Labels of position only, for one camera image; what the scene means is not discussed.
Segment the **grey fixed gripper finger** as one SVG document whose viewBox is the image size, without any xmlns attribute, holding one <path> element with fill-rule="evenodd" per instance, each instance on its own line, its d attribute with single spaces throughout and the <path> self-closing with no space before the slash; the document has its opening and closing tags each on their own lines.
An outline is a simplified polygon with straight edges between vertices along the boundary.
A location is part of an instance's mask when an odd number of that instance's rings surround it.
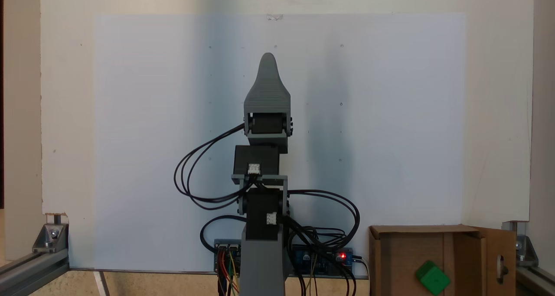
<svg viewBox="0 0 555 296">
<path fill-rule="evenodd" d="M 244 101 L 245 114 L 291 114 L 291 97 L 283 84 L 275 56 L 264 53 L 252 88 Z"/>
</svg>

